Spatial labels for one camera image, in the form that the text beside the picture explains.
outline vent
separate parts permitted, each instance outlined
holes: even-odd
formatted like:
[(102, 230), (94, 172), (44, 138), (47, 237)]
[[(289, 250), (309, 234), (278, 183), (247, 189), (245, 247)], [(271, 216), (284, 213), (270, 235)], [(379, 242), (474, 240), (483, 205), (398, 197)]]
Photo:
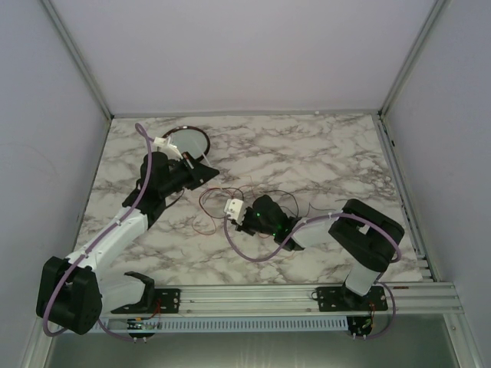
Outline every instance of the vent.
[[(122, 320), (103, 319), (113, 332), (125, 333)], [(144, 330), (131, 332), (153, 333), (213, 333), (213, 332), (292, 332), (292, 331), (344, 331), (348, 329), (346, 317), (186, 317), (153, 318), (138, 322)], [(96, 324), (90, 333), (103, 332)]]

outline round mirror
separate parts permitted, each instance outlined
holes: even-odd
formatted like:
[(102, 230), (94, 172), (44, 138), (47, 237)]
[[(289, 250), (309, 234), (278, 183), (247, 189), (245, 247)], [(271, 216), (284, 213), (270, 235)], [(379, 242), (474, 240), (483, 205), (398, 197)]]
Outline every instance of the round mirror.
[(192, 158), (201, 161), (209, 152), (209, 137), (201, 129), (194, 126), (178, 126), (169, 130), (162, 138), (172, 137), (172, 144), (179, 152), (188, 152)]

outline black ring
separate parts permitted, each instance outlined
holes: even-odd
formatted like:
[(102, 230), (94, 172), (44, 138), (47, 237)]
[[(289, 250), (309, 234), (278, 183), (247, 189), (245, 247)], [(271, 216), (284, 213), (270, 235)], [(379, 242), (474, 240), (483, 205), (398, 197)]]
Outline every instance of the black ring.
[[(173, 128), (171, 130), (169, 130), (167, 133), (165, 133), (162, 138), (167, 138), (170, 134), (172, 133), (175, 133), (175, 132), (178, 132), (180, 130), (187, 130), (187, 129), (191, 129), (191, 130), (196, 130), (198, 132), (200, 132), (202, 135), (205, 136), (206, 138), (206, 149), (205, 149), (205, 152), (204, 152), (204, 155), (208, 155), (208, 152), (209, 152), (209, 148), (211, 147), (211, 142), (209, 141), (209, 137), (208, 137), (208, 134), (206, 134), (203, 130), (201, 130), (200, 128), (196, 128), (195, 126), (189, 126), (189, 125), (185, 125), (185, 126), (178, 126), (176, 128)], [(205, 157), (203, 155), (201, 155), (200, 157), (193, 157), (196, 161), (201, 161), (202, 159), (204, 159)]]

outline marble surface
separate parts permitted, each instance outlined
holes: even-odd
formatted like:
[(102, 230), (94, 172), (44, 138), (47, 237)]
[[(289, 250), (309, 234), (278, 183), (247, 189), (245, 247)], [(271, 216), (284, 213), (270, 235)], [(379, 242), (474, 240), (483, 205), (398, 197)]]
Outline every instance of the marble surface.
[[(281, 251), (271, 261), (254, 264), (240, 258), (223, 234), (200, 211), (199, 194), (211, 186), (254, 185), (254, 194), (282, 189), (298, 200), (300, 215), (309, 203), (317, 209), (340, 209), (357, 198), (403, 224), (403, 216), (369, 115), (302, 115), (256, 117), (186, 117), (120, 119), (113, 122), (101, 165), (85, 213), (77, 246), (89, 241), (120, 209), (134, 187), (146, 153), (134, 124), (140, 122), (151, 136), (172, 127), (190, 125), (204, 129), (212, 142), (208, 158), (220, 170), (217, 180), (193, 192), (186, 191), (165, 211), (145, 235), (116, 259), (108, 275), (138, 271), (156, 284), (281, 284), (342, 282), (353, 258), (329, 235), (326, 242), (304, 251)], [(245, 200), (252, 204), (251, 187)], [(269, 194), (280, 205), (296, 212), (288, 195)], [(226, 197), (217, 195), (207, 209), (221, 215)], [(309, 217), (326, 211), (310, 209)], [(250, 257), (267, 255), (277, 244), (271, 238), (235, 232), (235, 243)], [(391, 265), (385, 281), (422, 279), (417, 259), (405, 235), (400, 244), (402, 261)]]

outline mounting plate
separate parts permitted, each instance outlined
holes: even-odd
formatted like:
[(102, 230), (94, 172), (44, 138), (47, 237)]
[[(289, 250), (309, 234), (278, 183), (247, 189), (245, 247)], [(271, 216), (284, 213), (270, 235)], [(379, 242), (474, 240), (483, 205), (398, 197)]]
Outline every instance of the mounting plate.
[[(344, 301), (341, 286), (317, 287), (317, 303), (320, 312), (347, 312), (353, 309)], [(364, 296), (363, 303), (360, 304), (357, 311), (369, 311), (370, 302), (374, 304), (376, 311), (386, 311), (388, 309), (387, 299), (384, 288), (381, 286), (372, 286), (368, 294)]]
[(180, 289), (155, 289), (153, 302), (145, 311), (141, 307), (135, 305), (125, 305), (111, 311), (112, 314), (152, 314), (157, 306), (157, 301), (160, 299), (161, 314), (176, 314), (179, 313), (181, 302)]

